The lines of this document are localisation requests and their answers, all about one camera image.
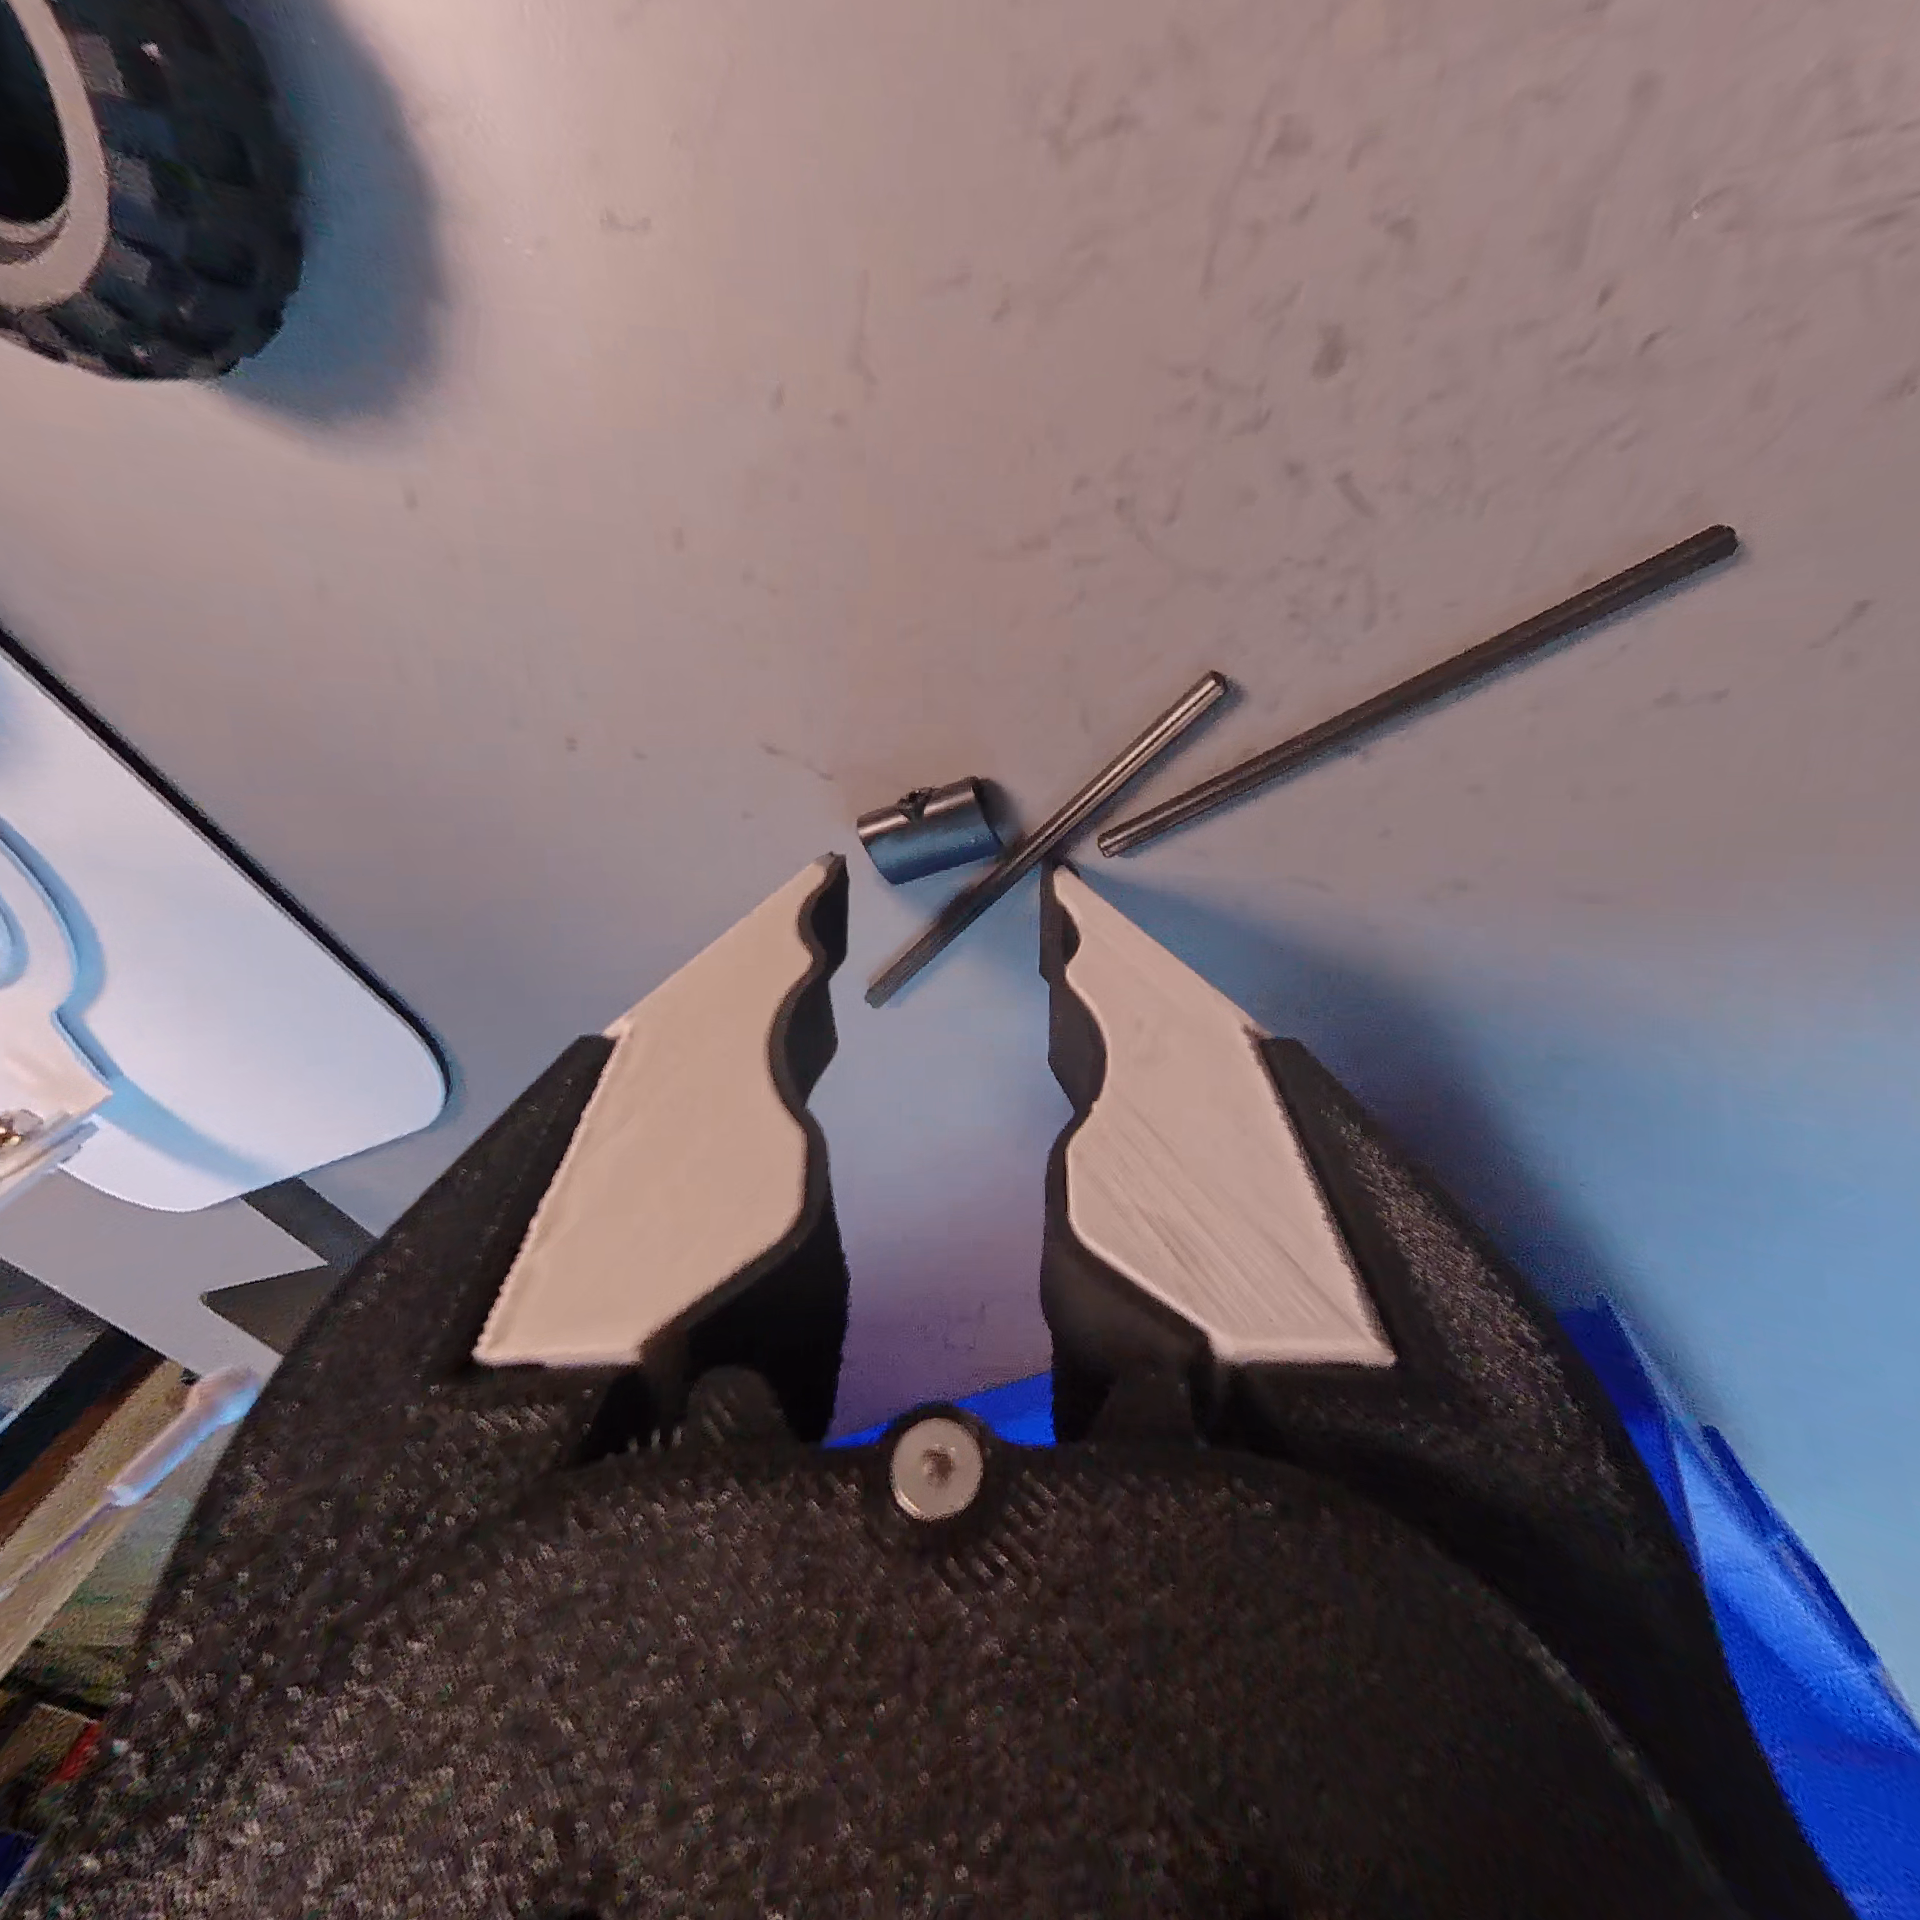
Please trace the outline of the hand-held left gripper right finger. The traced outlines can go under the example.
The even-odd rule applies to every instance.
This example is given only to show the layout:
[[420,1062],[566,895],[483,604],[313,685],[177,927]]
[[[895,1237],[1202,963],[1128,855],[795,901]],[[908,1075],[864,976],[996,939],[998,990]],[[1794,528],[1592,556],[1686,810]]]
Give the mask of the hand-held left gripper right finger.
[[1041,1316],[1056,1437],[1133,1395],[1206,1437],[1257,1386],[1392,1395],[1399,1356],[1292,1121],[1269,1033],[1074,870],[1041,883]]

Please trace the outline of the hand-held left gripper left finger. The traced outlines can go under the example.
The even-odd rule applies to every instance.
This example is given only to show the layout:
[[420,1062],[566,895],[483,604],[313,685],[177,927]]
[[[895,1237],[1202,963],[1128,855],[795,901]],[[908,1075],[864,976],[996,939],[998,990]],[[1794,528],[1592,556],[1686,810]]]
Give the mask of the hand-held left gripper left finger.
[[604,1027],[476,1364],[633,1372],[652,1426],[738,1368],[795,1437],[828,1429],[852,1283],[807,1104],[845,929],[845,859],[817,855]]

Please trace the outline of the thin grey toy axle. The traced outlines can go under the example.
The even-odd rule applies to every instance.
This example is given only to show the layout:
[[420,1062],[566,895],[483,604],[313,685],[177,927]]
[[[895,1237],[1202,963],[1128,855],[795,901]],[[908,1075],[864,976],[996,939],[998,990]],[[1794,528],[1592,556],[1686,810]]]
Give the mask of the thin grey toy axle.
[[1169,747],[1175,747],[1211,708],[1232,695],[1232,678],[1218,669],[1202,673],[1162,715],[1156,715],[1109,762],[1085,779],[1039,830],[1024,832],[1003,853],[988,870],[973,878],[932,915],[923,929],[902,946],[864,987],[870,1007],[888,1004],[908,990],[961,932],[967,932],[998,896],[1024,873],[1041,867],[1054,853],[1088,830],[1126,785],[1133,785]]

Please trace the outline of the blue storage bin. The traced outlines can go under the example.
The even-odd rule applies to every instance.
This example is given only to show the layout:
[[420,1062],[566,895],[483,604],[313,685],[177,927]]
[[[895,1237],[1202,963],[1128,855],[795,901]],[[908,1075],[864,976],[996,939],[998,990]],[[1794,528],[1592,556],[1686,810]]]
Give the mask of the blue storage bin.
[[1821,1568],[1619,1309],[1509,1271],[1392,1271],[1392,1362],[1232,1368],[1126,1297],[1051,1312],[1051,1437],[1126,1398],[1181,1437],[1326,1471],[1431,1533],[1694,1808],[1764,1758],[1810,1830],[1917,1818],[1917,1717]]

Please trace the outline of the white stand base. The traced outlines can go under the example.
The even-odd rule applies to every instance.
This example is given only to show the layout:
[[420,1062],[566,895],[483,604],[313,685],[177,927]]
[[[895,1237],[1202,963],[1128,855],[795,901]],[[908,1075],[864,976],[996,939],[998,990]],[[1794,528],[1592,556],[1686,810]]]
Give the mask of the white stand base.
[[4,638],[4,1201],[202,1211],[437,1124],[424,1024]]

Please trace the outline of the small grey toy connector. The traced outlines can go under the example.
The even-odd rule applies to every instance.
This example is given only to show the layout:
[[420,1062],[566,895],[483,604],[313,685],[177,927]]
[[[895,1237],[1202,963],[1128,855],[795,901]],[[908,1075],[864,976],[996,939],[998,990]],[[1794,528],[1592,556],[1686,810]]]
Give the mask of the small grey toy connector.
[[890,888],[1003,855],[996,801],[978,778],[923,783],[870,806],[856,815],[856,836],[875,873]]

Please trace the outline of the long dark toy axle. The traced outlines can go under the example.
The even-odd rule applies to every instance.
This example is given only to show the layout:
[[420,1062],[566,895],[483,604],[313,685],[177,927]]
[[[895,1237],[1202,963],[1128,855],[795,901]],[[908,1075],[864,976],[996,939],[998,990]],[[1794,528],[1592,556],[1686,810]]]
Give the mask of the long dark toy axle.
[[1386,685],[1339,715],[1284,736],[1280,744],[1232,762],[1208,779],[1156,802],[1109,830],[1100,830],[1092,846],[1100,855],[1133,855],[1145,846],[1193,830],[1215,813],[1227,813],[1249,797],[1273,790],[1333,756],[1350,753],[1360,744],[1403,729],[1406,721],[1459,702],[1467,692],[1522,669],[1530,658],[1551,656],[1572,638],[1644,608],[1670,598],[1694,577],[1732,561],[1741,556],[1741,532],[1726,521],[1708,528],[1558,601],[1548,611],[1526,618],[1516,628],[1452,653],[1409,678]]

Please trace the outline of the black toy tire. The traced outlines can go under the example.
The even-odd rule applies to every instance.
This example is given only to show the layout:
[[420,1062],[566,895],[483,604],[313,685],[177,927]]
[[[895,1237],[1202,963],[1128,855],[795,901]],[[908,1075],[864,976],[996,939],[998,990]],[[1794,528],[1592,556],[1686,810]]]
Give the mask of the black toy tire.
[[215,382],[301,282],[301,159],[227,3],[4,3],[4,343]]

